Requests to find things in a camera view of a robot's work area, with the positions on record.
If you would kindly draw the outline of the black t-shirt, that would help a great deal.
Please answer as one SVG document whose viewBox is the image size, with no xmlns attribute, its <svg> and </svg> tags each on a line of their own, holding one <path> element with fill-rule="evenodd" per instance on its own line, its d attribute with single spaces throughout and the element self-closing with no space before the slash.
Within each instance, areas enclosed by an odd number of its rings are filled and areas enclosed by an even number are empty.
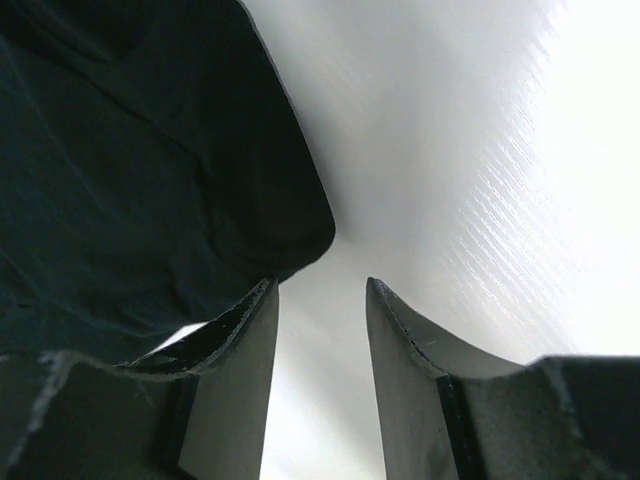
<svg viewBox="0 0 640 480">
<path fill-rule="evenodd" d="M 2 3 L 3 350 L 130 362 L 334 236 L 242 3 Z"/>
</svg>

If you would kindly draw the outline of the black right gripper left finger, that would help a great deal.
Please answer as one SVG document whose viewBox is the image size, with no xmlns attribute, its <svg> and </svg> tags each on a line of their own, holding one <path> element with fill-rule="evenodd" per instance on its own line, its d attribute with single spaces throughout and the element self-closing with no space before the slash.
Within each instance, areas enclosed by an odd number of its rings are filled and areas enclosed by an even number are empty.
<svg viewBox="0 0 640 480">
<path fill-rule="evenodd" d="M 264 280 L 218 319 L 125 366 L 1 357 L 5 479 L 256 479 L 278 329 Z"/>
</svg>

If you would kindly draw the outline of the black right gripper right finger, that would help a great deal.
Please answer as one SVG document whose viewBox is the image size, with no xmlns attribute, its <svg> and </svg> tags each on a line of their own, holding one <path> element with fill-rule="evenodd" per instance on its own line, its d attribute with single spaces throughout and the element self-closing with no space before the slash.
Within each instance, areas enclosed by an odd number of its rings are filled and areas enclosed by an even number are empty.
<svg viewBox="0 0 640 480">
<path fill-rule="evenodd" d="M 455 336 L 369 279 L 366 319 L 390 479 L 635 479 L 639 361 L 519 365 Z"/>
</svg>

